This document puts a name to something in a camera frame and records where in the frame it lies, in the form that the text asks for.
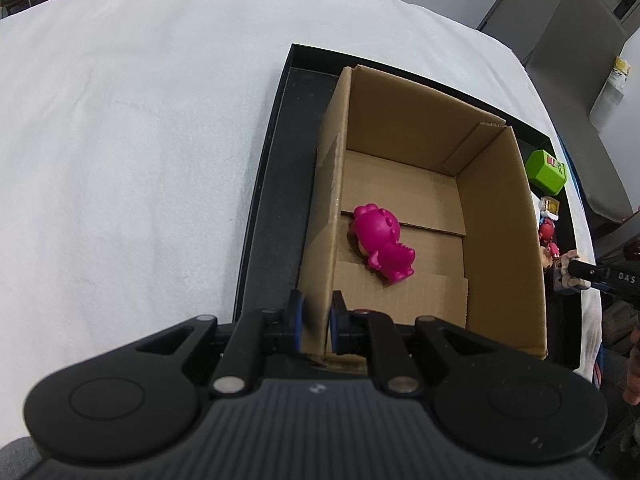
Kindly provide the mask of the right hand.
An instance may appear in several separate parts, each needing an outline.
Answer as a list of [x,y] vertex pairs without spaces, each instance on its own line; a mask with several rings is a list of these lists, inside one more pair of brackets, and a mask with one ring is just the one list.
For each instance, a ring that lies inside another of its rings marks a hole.
[[630,340],[634,348],[631,349],[629,356],[623,398],[628,404],[636,406],[640,402],[640,330],[638,327],[631,332]]

